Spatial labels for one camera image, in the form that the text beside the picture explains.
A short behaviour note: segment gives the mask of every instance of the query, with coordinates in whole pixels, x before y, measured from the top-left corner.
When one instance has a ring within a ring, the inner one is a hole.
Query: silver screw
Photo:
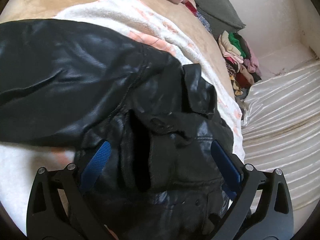
[[[68,165],[67,169],[68,169],[69,171],[72,171],[72,170],[75,169],[75,167],[76,167],[76,165],[75,165],[74,163],[70,163],[70,164]]]
[[[39,174],[42,174],[42,173],[44,173],[45,172],[45,168],[44,167],[42,167],[42,168],[40,168],[39,170],[38,170],[38,173]]]
[[[281,169],[276,169],[276,174],[278,174],[278,175],[282,175],[282,171],[281,171]]]
[[[248,170],[248,171],[253,171],[253,166],[251,164],[247,164],[245,166],[245,168]]]

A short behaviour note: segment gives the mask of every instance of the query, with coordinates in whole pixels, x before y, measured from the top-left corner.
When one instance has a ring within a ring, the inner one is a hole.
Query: shiny leather wrinkle
[[[0,24],[0,66],[0,141],[74,147],[80,173],[110,142],[84,198],[120,239],[202,239],[226,212],[210,145],[231,153],[233,136],[199,64],[98,25],[34,19]]]

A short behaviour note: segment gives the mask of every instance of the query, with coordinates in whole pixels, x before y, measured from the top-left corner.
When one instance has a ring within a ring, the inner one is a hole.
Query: textured blue pad
[[[81,174],[79,190],[82,194],[93,187],[98,176],[101,174],[103,167],[106,165],[110,154],[111,145],[108,141],[105,141]]]

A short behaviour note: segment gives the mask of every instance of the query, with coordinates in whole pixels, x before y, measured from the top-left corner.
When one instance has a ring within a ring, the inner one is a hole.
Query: beige bed sheet
[[[63,9],[97,0],[10,0],[0,15],[0,23],[33,18],[52,18]],[[151,9],[174,22],[198,46],[209,61],[228,94],[234,98],[231,82],[214,38],[183,5],[168,0],[141,0]]]

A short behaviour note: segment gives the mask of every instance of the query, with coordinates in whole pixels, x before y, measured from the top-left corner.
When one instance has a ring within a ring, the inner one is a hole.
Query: white satin fabric
[[[245,163],[280,168],[293,210],[320,198],[320,62],[257,83],[244,101]],[[252,209],[255,210],[257,194]]]

